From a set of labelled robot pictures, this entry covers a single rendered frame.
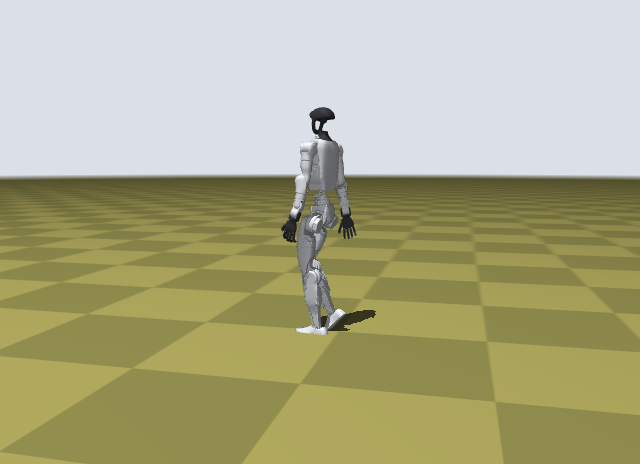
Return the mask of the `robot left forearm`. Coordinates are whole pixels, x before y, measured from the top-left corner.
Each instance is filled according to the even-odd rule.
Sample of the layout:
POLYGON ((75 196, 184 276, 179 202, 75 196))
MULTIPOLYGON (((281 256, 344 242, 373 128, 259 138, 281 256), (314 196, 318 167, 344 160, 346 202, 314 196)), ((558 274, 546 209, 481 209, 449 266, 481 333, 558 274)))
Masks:
POLYGON ((295 185, 296 185, 296 189, 295 189, 295 201, 293 203, 293 208, 290 212, 290 216, 294 219, 296 219, 297 214, 299 212, 301 212, 304 210, 305 208, 305 198, 306 195, 308 194, 308 191, 306 190, 306 179, 304 176, 299 175, 296 177, 295 179, 295 185))

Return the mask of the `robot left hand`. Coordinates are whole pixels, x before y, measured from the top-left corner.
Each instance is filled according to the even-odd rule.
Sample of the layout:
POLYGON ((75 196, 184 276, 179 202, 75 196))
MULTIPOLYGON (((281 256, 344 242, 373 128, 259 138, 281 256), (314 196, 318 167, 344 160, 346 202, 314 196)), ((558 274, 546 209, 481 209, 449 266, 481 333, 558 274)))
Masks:
POLYGON ((283 237, 284 237, 284 239, 286 239, 287 241, 294 242, 294 243, 295 243, 295 242, 297 242, 297 241, 295 241, 295 233, 296 233, 296 229, 297 229, 296 222, 299 222, 300 216, 301 216, 301 212, 299 212, 299 213, 297 214, 296 219, 292 218, 292 217, 289 215, 289 219, 290 219, 290 220, 286 221, 286 223, 282 226, 282 228, 281 228, 281 229, 282 229, 282 231, 284 231, 284 229, 285 229, 285 231, 284 231, 284 233, 283 233, 283 237), (290 233, 290 234, 289 234, 289 233, 290 233), (293 234, 292 234, 292 233, 293 233, 293 234), (288 238, 288 237, 289 237, 289 238, 288 238), (291 238, 292 238, 292 239, 291 239, 291 238))

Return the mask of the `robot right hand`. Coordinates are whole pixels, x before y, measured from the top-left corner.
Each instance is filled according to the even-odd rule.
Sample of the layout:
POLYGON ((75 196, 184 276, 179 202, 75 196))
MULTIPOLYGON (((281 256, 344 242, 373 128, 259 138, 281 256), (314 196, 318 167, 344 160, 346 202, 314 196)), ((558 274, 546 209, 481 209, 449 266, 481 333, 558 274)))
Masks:
POLYGON ((355 228, 354 228, 353 220, 349 217, 349 216, 351 216, 350 207, 349 207, 349 212, 350 212, 350 214, 348 214, 348 215, 343 215, 343 214, 342 214, 342 208, 340 209, 340 211, 341 211, 341 217, 343 217, 343 219, 341 220, 341 224, 340 224, 340 227, 339 227, 338 233, 340 234, 340 232, 341 232, 341 228, 342 228, 342 225, 343 225, 343 234, 344 234, 344 239, 346 238, 345 229, 346 229, 346 231, 347 231, 347 237, 348 237, 348 239, 350 239, 350 237, 349 237, 349 230, 348 230, 348 229, 350 229, 351 237, 353 238, 353 233, 352 233, 352 229, 351 229, 351 227, 353 228, 353 231, 354 231, 355 236, 356 236, 356 231, 355 231, 355 228))

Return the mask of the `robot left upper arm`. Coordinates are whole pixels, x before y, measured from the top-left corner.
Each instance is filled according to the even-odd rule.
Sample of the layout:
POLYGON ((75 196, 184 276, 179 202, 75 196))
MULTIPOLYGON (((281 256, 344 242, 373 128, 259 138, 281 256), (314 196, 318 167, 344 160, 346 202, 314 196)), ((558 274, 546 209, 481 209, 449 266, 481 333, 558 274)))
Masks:
MULTIPOLYGON (((301 164, 302 176, 306 179, 306 186, 308 186, 311 178, 313 157, 317 153, 318 142, 304 142, 301 144, 301 164)), ((299 176, 299 175, 298 175, 299 176)), ((296 179, 296 178, 295 178, 296 179)))

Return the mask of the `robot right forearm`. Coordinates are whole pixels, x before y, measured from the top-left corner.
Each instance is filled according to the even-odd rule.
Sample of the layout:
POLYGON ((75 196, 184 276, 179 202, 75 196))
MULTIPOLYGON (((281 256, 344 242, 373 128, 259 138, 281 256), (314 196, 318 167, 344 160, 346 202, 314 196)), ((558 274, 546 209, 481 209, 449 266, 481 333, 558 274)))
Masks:
POLYGON ((337 187, 336 192, 338 194, 338 199, 340 199, 339 204, 342 208, 342 214, 343 215, 348 215, 350 214, 349 212, 349 201, 348 201, 348 196, 347 196, 347 184, 346 181, 344 183, 344 185, 337 187))

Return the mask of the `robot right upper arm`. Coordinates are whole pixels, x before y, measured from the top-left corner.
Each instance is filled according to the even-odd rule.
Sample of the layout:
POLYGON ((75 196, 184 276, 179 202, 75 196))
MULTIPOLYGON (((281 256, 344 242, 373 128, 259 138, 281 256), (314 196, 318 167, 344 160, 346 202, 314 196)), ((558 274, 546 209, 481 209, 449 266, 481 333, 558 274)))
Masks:
POLYGON ((345 183, 344 177, 344 164, 343 164, 343 148, 340 144, 339 146, 339 167, 338 167, 338 179, 336 183, 336 187, 342 186, 345 183))

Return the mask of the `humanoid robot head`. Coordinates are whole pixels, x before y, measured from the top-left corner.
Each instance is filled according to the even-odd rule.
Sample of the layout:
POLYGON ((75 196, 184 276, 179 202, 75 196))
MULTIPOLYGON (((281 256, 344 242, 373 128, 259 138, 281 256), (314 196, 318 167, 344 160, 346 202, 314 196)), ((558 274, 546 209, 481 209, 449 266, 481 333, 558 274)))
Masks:
POLYGON ((322 130, 323 125, 324 125, 324 123, 327 122, 327 120, 335 119, 335 115, 334 115, 333 111, 330 110, 329 108, 320 107, 320 108, 317 108, 317 109, 313 110, 310 113, 310 117, 312 119, 312 130, 313 130, 314 134, 318 134, 318 136, 320 136, 319 139, 326 140, 326 141, 333 141, 329 137, 328 131, 323 131, 322 130), (320 121, 320 126, 319 126, 318 130, 316 130, 316 128, 315 128, 315 122, 316 121, 320 121))

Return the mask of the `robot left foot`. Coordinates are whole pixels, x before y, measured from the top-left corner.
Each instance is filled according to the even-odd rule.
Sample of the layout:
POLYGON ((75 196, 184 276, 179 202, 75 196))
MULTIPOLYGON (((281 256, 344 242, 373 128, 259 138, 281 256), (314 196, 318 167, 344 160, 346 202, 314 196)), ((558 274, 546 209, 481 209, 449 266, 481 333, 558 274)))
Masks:
POLYGON ((315 328, 312 327, 312 325, 310 325, 308 327, 303 327, 303 328, 296 328, 295 331, 296 332, 301 332, 301 333, 308 333, 308 334, 319 334, 319 335, 327 335, 328 334, 328 330, 327 330, 326 327, 322 327, 321 328, 321 326, 320 326, 319 329, 315 329, 315 328))

